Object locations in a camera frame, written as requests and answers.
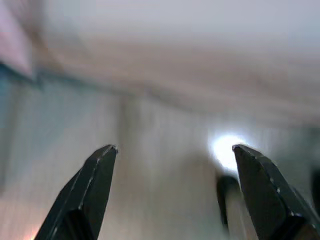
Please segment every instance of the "black metal jaw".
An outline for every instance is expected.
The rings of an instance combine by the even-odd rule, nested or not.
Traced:
[[[260,240],[320,240],[319,218],[261,152],[233,146],[241,190]]]
[[[115,159],[113,145],[96,150],[57,196],[34,240],[97,240]]]

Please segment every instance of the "blurry background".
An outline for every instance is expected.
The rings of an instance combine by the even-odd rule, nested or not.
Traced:
[[[318,1],[0,3],[1,239],[33,239],[105,144],[119,155],[100,239],[229,239],[216,177],[236,173],[238,142],[311,201]]]

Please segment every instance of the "pink object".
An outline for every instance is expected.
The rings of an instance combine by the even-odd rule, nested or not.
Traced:
[[[0,62],[23,75],[33,75],[31,43],[18,20],[0,0]]]

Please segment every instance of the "dark object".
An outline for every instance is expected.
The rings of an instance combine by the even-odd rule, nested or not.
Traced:
[[[228,193],[233,189],[239,187],[238,181],[232,176],[222,176],[217,179],[216,196],[220,208],[220,217],[222,224],[228,228],[228,216],[226,200]]]
[[[260,240],[320,240],[318,216],[262,153],[233,146],[241,190]]]
[[[117,149],[96,150],[57,196],[35,240],[97,240]]]
[[[311,175],[311,192],[316,212],[320,215],[320,170],[314,170]]]

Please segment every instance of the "bright light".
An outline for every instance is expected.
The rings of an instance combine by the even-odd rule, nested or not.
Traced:
[[[24,240],[34,240],[36,238],[36,235],[38,233],[37,229],[32,230],[27,236],[25,236]]]
[[[210,146],[211,153],[221,164],[223,170],[238,172],[235,154],[232,146],[236,144],[246,144],[246,142],[236,135],[223,135],[212,141]]]

